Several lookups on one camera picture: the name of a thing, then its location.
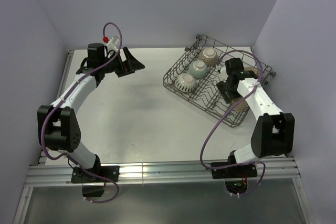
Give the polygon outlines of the light green bowl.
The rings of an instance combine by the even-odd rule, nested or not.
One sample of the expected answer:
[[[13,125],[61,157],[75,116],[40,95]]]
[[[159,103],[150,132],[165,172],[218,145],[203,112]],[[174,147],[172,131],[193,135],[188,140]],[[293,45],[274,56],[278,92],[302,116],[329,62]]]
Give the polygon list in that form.
[[[202,79],[208,73],[208,66],[201,60],[195,60],[190,63],[188,73],[196,79]]]

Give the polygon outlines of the black glossy bowl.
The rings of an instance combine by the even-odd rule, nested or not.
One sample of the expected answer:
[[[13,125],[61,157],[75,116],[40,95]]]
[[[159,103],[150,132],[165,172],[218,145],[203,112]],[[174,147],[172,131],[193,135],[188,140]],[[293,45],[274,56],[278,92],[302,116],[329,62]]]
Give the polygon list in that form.
[[[260,77],[260,71],[259,69],[255,68],[255,67],[245,67],[244,68],[245,71],[252,71],[255,75],[256,75],[256,78],[258,79]]]

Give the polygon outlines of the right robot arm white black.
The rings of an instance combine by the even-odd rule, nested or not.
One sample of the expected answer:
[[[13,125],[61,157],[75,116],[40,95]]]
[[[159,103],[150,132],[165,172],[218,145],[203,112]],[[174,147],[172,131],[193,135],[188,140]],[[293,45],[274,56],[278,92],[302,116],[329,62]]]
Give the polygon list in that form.
[[[228,173],[234,177],[245,171],[245,164],[268,156],[286,155],[292,151],[295,118],[277,107],[260,84],[252,68],[244,68],[239,58],[225,61],[224,80],[217,88],[224,101],[236,108],[244,103],[252,111],[256,125],[250,143],[232,151],[227,164]]]

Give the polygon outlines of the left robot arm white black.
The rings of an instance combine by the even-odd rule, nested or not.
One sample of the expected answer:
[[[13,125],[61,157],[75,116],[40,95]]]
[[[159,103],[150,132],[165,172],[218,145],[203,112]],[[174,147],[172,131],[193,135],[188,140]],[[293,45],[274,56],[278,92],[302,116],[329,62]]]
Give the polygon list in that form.
[[[65,156],[75,164],[73,171],[85,180],[96,182],[102,179],[99,156],[81,142],[77,112],[105,75],[115,73],[124,77],[144,68],[144,64],[136,60],[127,47],[89,44],[87,56],[72,84],[51,105],[42,105],[37,110],[39,143],[44,153],[49,150],[59,153],[48,158],[55,160]]]

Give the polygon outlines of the red patterned bowl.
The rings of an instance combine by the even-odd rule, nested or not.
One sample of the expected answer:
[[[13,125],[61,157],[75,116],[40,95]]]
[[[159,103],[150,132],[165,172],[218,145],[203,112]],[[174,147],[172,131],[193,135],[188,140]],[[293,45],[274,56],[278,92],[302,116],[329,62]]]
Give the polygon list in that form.
[[[203,48],[198,54],[198,59],[203,61],[208,67],[214,67],[217,64],[219,57],[214,48]]]

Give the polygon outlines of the white bowl striped outside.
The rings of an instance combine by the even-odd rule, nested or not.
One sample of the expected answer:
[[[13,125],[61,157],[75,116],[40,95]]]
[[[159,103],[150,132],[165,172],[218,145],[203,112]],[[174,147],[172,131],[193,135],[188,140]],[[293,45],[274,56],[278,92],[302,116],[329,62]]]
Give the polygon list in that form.
[[[174,86],[183,93],[191,93],[196,87],[196,80],[189,73],[182,73],[176,78]]]

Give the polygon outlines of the plain white bowl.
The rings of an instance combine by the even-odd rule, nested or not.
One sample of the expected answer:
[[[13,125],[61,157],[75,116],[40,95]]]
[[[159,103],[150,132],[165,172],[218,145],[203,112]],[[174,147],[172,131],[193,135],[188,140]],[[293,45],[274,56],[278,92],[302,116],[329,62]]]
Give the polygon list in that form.
[[[230,107],[238,112],[243,112],[248,107],[248,104],[245,100],[242,100],[241,102],[241,99],[242,98],[233,99]]]

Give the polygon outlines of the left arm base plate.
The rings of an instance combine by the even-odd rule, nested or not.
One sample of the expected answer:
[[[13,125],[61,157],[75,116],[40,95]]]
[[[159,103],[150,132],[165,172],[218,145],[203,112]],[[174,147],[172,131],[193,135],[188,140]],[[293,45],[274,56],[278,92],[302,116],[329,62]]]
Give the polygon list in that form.
[[[96,174],[117,182],[119,177],[119,166],[101,166]],[[105,180],[88,175],[79,167],[75,167],[72,171],[71,183],[73,184],[102,182],[105,182]]]

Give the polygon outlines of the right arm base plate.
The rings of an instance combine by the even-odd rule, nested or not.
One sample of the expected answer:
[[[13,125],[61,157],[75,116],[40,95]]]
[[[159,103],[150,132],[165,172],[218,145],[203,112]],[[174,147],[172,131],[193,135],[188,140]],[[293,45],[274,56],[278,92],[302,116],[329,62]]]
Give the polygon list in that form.
[[[207,166],[213,168],[211,169],[213,179],[254,178],[258,175],[256,165],[254,164],[219,169],[219,167],[227,165],[229,165],[228,161],[207,164]]]

